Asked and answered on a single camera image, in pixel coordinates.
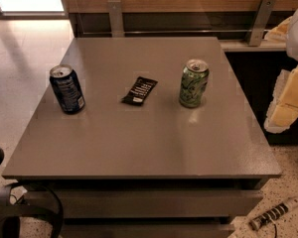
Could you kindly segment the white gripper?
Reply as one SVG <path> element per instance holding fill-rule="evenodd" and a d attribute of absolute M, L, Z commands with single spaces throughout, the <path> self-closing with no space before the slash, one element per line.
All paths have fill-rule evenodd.
<path fill-rule="evenodd" d="M 264 40 L 271 42 L 286 40 L 287 55 L 298 61 L 298 9 L 292 17 L 269 30 Z M 291 71 L 281 70 L 272 96 L 273 100 L 266 112 L 264 129 L 269 133 L 282 133 L 298 118 L 298 66 Z"/>

